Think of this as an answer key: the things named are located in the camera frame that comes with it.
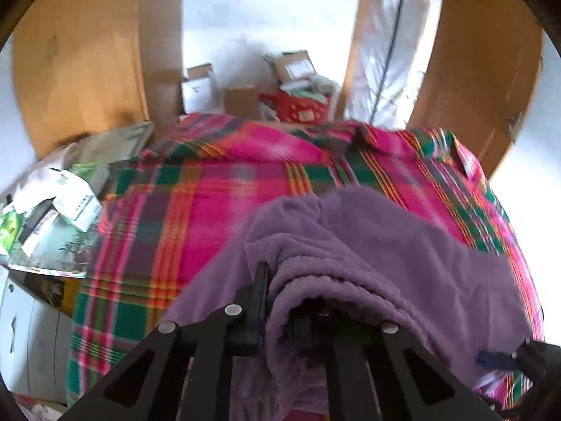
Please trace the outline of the wooden wardrobe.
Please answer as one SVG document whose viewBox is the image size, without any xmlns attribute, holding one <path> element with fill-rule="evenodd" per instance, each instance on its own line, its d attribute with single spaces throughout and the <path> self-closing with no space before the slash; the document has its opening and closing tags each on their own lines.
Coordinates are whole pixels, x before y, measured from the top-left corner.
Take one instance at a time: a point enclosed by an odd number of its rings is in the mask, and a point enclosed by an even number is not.
<svg viewBox="0 0 561 421">
<path fill-rule="evenodd" d="M 12 38 L 13 79 L 38 157 L 86 133 L 176 126 L 182 0 L 35 0 Z"/>
</svg>

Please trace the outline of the white open cardboard box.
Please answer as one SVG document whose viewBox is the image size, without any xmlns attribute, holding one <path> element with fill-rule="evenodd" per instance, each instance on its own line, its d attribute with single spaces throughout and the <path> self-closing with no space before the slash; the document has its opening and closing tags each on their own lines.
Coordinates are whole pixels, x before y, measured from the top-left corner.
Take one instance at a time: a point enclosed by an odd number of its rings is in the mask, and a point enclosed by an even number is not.
<svg viewBox="0 0 561 421">
<path fill-rule="evenodd" d="M 181 82 L 185 114 L 210 112 L 217 107 L 217 90 L 213 66 L 210 63 L 190 67 Z"/>
</svg>

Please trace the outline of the brown cardboard box with label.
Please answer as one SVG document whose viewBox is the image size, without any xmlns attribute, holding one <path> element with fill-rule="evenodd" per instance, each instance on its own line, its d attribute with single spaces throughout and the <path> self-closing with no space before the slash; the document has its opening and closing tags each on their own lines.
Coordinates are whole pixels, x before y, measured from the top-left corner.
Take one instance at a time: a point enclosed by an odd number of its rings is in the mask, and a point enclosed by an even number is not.
<svg viewBox="0 0 561 421">
<path fill-rule="evenodd" d="M 281 84 L 307 79 L 316 74 L 307 51 L 267 53 L 263 59 Z"/>
</svg>

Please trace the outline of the green wet wipes pack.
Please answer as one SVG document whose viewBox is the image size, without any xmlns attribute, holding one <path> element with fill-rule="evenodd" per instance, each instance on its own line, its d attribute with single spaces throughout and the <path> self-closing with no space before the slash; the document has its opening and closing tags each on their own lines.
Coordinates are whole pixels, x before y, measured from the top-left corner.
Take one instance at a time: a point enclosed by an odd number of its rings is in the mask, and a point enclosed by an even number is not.
<svg viewBox="0 0 561 421">
<path fill-rule="evenodd" d="M 3 217 L 0 226 L 0 254 L 8 256 L 12 246 L 20 233 L 22 217 L 15 211 L 10 211 Z"/>
</svg>

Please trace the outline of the pink green plaid bedsheet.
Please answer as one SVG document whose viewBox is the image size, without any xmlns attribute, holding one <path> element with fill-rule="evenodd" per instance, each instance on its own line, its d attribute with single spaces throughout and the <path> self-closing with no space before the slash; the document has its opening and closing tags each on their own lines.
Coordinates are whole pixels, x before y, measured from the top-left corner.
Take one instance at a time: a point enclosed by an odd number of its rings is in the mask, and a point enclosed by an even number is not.
<svg viewBox="0 0 561 421">
<path fill-rule="evenodd" d="M 256 208 L 346 185 L 370 186 L 469 247 L 506 256 L 533 336 L 543 338 L 543 310 L 508 215 L 450 131 L 196 113 L 115 168 L 73 310 L 68 402 L 147 335 Z"/>
</svg>

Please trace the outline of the plain brown cardboard box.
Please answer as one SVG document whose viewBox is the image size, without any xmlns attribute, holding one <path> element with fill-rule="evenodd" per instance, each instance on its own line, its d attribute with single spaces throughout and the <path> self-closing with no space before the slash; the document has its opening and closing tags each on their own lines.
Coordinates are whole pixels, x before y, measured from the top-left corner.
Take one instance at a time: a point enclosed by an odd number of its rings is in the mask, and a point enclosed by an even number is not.
<svg viewBox="0 0 561 421">
<path fill-rule="evenodd" d="M 259 90 L 255 86 L 227 87 L 223 91 L 223 105 L 227 114 L 237 118 L 259 121 Z"/>
</svg>

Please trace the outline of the green white tissue box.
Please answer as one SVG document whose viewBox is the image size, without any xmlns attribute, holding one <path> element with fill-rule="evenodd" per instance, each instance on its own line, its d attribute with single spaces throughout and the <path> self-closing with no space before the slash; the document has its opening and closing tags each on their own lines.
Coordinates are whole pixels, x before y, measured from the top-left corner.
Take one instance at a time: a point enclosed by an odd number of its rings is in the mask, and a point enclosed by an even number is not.
<svg viewBox="0 0 561 421">
<path fill-rule="evenodd" d="M 89 183 L 68 170 L 60 171 L 52 205 L 66 222 L 81 232 L 87 232 L 102 210 L 102 204 Z"/>
</svg>

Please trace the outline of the folding table with printed top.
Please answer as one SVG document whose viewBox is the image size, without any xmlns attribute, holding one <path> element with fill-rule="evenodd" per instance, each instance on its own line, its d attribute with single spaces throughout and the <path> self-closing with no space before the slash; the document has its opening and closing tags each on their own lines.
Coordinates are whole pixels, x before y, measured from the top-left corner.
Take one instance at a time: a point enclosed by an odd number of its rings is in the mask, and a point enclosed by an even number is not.
<svg viewBox="0 0 561 421">
<path fill-rule="evenodd" d="M 38 203 L 22 223 L 1 265 L 45 276 L 81 279 L 98 240 L 102 201 L 113 172 L 139 155 L 154 123 L 134 123 L 84 137 L 57 150 L 65 164 L 49 165 L 54 196 Z"/>
</svg>

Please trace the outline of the wooden door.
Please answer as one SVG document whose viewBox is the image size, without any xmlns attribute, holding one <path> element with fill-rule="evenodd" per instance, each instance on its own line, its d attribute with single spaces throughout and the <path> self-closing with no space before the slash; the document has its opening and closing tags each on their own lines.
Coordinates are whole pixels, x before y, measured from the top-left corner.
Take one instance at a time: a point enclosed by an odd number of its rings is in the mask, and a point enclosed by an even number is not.
<svg viewBox="0 0 561 421">
<path fill-rule="evenodd" d="M 523 0 L 442 0 L 408 126 L 449 130 L 492 176 L 524 123 L 542 53 L 543 29 Z"/>
</svg>

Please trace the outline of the white drawer cabinet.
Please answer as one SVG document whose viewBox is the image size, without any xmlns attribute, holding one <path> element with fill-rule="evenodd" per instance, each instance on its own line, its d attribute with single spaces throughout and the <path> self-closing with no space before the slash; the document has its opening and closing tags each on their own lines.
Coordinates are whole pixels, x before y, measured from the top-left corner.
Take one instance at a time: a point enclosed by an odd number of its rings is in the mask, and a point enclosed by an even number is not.
<svg viewBox="0 0 561 421">
<path fill-rule="evenodd" d="M 1 269 L 1 376 L 13 393 L 67 402 L 72 320 Z"/>
</svg>

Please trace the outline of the black vertical pole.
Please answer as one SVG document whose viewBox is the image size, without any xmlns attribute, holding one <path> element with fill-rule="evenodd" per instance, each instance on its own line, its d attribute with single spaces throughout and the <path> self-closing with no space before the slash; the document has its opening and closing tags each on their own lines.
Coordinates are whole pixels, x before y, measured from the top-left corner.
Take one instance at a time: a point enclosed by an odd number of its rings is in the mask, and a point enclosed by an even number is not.
<svg viewBox="0 0 561 421">
<path fill-rule="evenodd" d="M 369 123 L 387 128 L 396 127 L 394 101 L 404 89 L 408 74 L 401 60 L 394 60 L 398 45 L 399 25 L 405 0 L 374 0 L 370 5 L 369 21 L 373 33 L 365 42 L 369 61 L 368 83 L 372 100 Z"/>
</svg>

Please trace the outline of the purple fleece pants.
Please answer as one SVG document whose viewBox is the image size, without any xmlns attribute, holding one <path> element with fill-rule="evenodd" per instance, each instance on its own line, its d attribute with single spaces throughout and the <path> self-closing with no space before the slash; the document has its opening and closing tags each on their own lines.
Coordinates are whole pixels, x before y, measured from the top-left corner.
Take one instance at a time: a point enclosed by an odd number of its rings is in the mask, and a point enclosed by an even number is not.
<svg viewBox="0 0 561 421">
<path fill-rule="evenodd" d="M 409 330 L 467 386 L 488 377 L 480 351 L 511 352 L 532 332 L 504 256 L 469 248 L 367 186 L 262 205 L 165 313 L 204 320 L 270 266 L 265 353 L 239 360 L 230 416 L 281 420 L 292 409 L 326 413 L 325 371 L 284 336 L 290 312 L 324 298 L 362 321 Z"/>
</svg>

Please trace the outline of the red patterned gift box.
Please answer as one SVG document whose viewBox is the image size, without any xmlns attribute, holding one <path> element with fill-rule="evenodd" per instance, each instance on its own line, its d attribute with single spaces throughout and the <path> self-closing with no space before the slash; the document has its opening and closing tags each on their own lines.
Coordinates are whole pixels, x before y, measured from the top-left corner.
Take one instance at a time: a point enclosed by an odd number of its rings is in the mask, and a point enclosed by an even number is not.
<svg viewBox="0 0 561 421">
<path fill-rule="evenodd" d="M 270 107 L 282 123 L 325 123 L 331 105 L 330 96 L 293 96 L 280 89 L 259 94 L 259 101 Z"/>
</svg>

